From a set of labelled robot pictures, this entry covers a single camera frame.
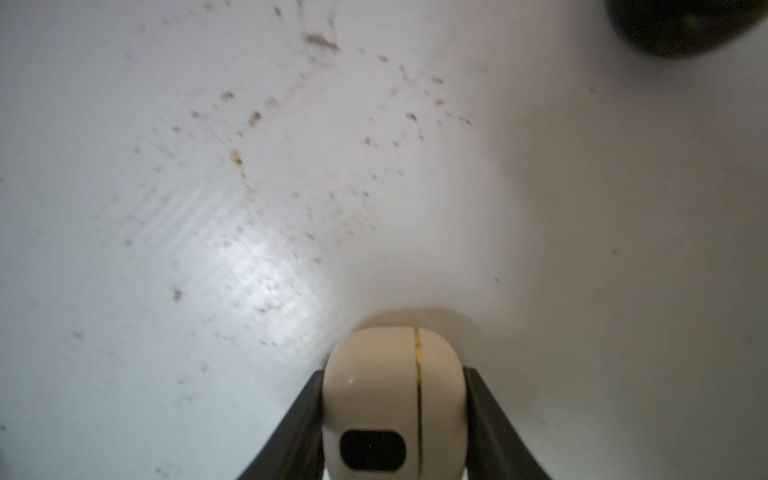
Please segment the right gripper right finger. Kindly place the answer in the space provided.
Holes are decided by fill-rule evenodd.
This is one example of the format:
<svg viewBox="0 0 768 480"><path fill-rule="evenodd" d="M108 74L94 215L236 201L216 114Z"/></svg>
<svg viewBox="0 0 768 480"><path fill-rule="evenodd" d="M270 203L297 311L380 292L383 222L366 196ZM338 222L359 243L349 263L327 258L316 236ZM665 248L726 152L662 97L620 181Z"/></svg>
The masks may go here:
<svg viewBox="0 0 768 480"><path fill-rule="evenodd" d="M479 371L463 368L469 480L550 480L496 401Z"/></svg>

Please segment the black round earbud case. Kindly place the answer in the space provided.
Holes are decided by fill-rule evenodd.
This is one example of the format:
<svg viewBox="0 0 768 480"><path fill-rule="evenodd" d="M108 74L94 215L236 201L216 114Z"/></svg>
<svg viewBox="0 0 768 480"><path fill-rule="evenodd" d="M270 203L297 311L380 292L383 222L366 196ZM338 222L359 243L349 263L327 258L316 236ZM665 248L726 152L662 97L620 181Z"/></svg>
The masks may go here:
<svg viewBox="0 0 768 480"><path fill-rule="evenodd" d="M767 19L765 0L609 0L605 7L623 40L667 59L716 50Z"/></svg>

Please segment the white earbud case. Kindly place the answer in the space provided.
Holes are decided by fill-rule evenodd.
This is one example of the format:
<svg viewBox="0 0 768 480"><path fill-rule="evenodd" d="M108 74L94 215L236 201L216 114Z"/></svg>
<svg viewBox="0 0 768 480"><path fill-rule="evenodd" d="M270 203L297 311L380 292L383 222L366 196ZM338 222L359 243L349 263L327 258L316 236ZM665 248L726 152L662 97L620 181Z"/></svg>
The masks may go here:
<svg viewBox="0 0 768 480"><path fill-rule="evenodd" d="M461 479L467 393L452 345L419 327L356 331L331 353L322 442L332 479Z"/></svg>

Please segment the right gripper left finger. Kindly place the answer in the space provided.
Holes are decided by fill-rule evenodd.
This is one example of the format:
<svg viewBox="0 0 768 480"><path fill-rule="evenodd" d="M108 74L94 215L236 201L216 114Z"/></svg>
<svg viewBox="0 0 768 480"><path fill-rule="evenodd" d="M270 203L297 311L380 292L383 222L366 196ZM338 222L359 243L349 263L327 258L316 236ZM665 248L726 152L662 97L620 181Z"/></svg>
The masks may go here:
<svg viewBox="0 0 768 480"><path fill-rule="evenodd" d="M318 480L323 478L322 384L315 371L263 448L239 480Z"/></svg>

